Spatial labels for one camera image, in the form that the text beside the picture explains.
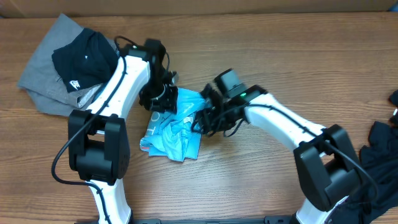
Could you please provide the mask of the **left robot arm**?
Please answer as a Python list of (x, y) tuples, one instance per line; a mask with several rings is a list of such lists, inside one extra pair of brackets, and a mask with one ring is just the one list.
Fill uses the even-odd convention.
[(133, 223), (123, 177), (130, 160), (126, 118), (135, 101), (148, 111), (177, 111), (176, 72), (163, 66), (168, 57), (161, 41), (147, 39), (120, 49), (118, 65), (100, 96), (68, 119), (69, 166), (80, 185), (90, 188), (98, 223)]

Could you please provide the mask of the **light blue printed t-shirt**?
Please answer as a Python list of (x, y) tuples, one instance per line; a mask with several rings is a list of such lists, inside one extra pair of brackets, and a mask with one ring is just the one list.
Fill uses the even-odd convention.
[(197, 111), (206, 106), (199, 92), (178, 89), (177, 112), (153, 112), (146, 133), (139, 142), (140, 150), (150, 156), (165, 156), (172, 161), (197, 159), (201, 134), (191, 130)]

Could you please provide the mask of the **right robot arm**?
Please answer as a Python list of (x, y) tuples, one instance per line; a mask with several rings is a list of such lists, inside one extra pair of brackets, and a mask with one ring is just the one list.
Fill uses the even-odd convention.
[(280, 104), (259, 85), (246, 86), (233, 69), (207, 84), (201, 96), (209, 106), (198, 111), (192, 131), (208, 136), (237, 131), (243, 122), (261, 128), (289, 149), (305, 200), (290, 223), (328, 223), (332, 213), (365, 181), (348, 133), (326, 128)]

